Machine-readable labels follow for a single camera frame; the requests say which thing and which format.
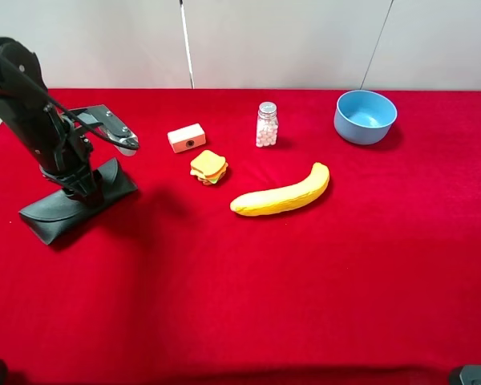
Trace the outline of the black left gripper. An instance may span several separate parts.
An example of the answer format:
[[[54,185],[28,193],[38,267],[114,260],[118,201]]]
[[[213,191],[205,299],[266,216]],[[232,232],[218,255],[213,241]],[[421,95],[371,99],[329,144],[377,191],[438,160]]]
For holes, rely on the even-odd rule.
[[[88,207],[104,202],[102,175],[92,170],[92,145],[63,115],[50,115],[55,130],[55,144],[40,151],[40,170],[49,180],[63,187],[68,199]]]

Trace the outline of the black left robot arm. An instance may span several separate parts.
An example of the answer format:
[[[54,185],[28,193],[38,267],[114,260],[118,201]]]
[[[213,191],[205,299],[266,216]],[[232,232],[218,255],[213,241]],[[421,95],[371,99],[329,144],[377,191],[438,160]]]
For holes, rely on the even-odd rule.
[[[92,145],[49,100],[37,55],[0,37],[0,119],[37,160],[44,177],[89,207],[104,202]]]

